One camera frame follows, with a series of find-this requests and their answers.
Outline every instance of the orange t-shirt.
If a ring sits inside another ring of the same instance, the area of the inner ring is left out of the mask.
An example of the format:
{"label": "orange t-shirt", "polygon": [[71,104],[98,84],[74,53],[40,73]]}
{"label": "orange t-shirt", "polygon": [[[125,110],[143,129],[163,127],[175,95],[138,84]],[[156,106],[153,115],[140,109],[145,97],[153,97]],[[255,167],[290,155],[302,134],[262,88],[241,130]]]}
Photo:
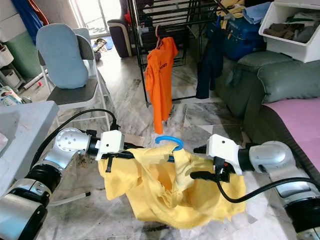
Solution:
{"label": "orange t-shirt", "polygon": [[153,106],[154,130],[157,134],[163,133],[162,121],[168,120],[172,108],[171,75],[177,54],[174,39],[165,37],[160,48],[152,50],[147,56],[145,85]]}

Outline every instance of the white storage box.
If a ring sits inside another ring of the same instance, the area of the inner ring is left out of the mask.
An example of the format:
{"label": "white storage box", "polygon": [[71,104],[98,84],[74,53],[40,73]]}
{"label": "white storage box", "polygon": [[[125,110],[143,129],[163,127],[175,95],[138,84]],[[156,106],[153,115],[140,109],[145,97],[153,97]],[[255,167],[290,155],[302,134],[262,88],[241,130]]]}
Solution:
{"label": "white storage box", "polygon": [[264,34],[271,24],[284,23],[288,17],[299,12],[320,12],[320,0],[281,0],[272,2],[259,29],[271,52],[282,53],[304,63],[320,60],[320,26],[307,43],[287,40]]}
{"label": "white storage box", "polygon": [[15,88],[20,83],[20,79],[13,69],[5,69],[1,72],[5,76],[5,84],[7,84],[9,87]]}
{"label": "white storage box", "polygon": [[16,15],[18,12],[11,0],[0,0],[0,22]]}
{"label": "white storage box", "polygon": [[13,15],[0,21],[0,41],[5,43],[27,31],[20,14]]}
{"label": "white storage box", "polygon": [[11,52],[6,45],[0,50],[0,68],[9,65],[14,60]]}

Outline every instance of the gray table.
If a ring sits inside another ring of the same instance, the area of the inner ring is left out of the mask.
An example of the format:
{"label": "gray table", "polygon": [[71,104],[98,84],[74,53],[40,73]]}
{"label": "gray table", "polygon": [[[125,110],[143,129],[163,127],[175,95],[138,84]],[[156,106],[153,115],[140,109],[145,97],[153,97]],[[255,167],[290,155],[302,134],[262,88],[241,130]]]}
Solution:
{"label": "gray table", "polygon": [[0,106],[0,133],[8,138],[0,152],[0,196],[15,180],[26,176],[58,111],[53,101]]}

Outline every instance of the green sofa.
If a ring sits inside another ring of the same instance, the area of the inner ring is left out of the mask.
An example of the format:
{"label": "green sofa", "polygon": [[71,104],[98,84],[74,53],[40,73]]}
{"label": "green sofa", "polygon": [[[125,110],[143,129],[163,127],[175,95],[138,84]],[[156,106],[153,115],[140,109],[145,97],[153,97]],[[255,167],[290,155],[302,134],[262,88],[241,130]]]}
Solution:
{"label": "green sofa", "polygon": [[295,142],[282,119],[264,105],[284,99],[319,97],[320,61],[303,63],[275,52],[255,52],[237,62],[232,77],[216,80],[216,93],[232,114],[242,121],[252,142],[286,143],[307,173],[320,180],[319,172]]}

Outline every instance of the blue clothes hanger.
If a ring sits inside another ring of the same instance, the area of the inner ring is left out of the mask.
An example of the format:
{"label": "blue clothes hanger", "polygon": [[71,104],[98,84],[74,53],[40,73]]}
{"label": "blue clothes hanger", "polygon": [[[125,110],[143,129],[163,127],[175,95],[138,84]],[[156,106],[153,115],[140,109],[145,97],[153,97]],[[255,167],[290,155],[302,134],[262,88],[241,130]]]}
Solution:
{"label": "blue clothes hanger", "polygon": [[[155,143],[159,144],[161,141],[164,141],[164,140],[172,141],[172,142],[175,142],[175,143],[177,143],[179,145],[179,146],[176,146],[173,149],[173,151],[179,151],[179,150],[184,148],[184,142],[181,141],[179,138],[174,137],[174,136],[158,136],[158,137],[155,138]],[[168,162],[169,163],[174,163],[175,162],[174,156],[169,156]]]}

